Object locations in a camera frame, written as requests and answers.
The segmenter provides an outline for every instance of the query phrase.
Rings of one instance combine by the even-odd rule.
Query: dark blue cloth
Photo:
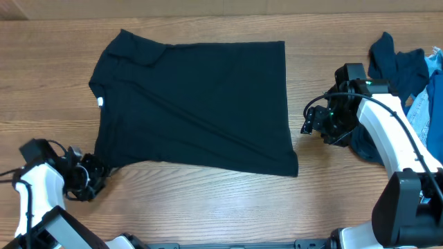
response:
[[[427,147],[429,152],[443,163],[443,72],[436,70],[426,88],[429,95],[429,125]]]
[[[297,176],[284,63],[283,41],[168,45],[122,30],[89,83],[104,101],[95,155]]]
[[[429,82],[428,66],[422,49],[395,54],[394,40],[386,32],[369,50],[368,75],[372,79],[387,79],[398,90],[401,105],[413,94],[417,96]],[[383,164],[366,128],[359,125],[352,132],[351,148],[363,159]]]

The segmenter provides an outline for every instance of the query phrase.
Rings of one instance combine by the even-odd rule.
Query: blue jeans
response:
[[[414,100],[410,107],[408,115],[406,115],[410,125],[426,147],[426,139],[428,138],[429,124],[431,117],[429,116],[429,99],[428,91],[424,89]]]
[[[443,52],[441,49],[434,47],[434,54],[425,57],[424,61],[428,65],[429,77],[434,71],[442,70]],[[413,105],[410,107],[406,115],[410,125],[412,125],[415,133],[417,133],[423,145],[426,147],[428,138],[429,124],[431,116],[429,115],[429,99],[426,88],[414,99]]]

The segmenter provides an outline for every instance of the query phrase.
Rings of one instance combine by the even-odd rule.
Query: wood grain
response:
[[[88,81],[120,28],[169,44],[286,41],[289,125],[297,178],[145,162],[109,179],[92,203],[68,211],[105,240],[122,232],[146,242],[241,243],[326,237],[370,219],[387,183],[380,165],[348,148],[302,136],[302,110],[346,62],[368,65],[383,31],[397,50],[443,46],[440,13],[170,17],[0,22],[0,172],[22,166],[31,138],[93,151],[99,109]],[[13,238],[19,195],[0,186],[0,246]]]

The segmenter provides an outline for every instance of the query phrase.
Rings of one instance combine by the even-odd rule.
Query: pile of clothes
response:
[[[373,79],[389,79],[397,88],[409,123],[423,145],[443,163],[443,52],[425,57],[422,49],[395,54],[394,40],[384,33],[370,49],[368,75]],[[412,106],[406,101],[414,99]],[[363,159],[381,163],[380,155],[363,125],[352,133],[352,149]]]

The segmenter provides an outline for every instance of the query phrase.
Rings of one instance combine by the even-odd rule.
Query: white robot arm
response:
[[[372,220],[333,231],[325,248],[378,249],[443,245],[443,170],[409,124],[388,80],[367,80],[362,64],[345,64],[336,85],[305,108],[301,133],[321,132],[324,142],[348,146],[362,124],[390,179]],[[310,107],[325,98],[327,107]]]

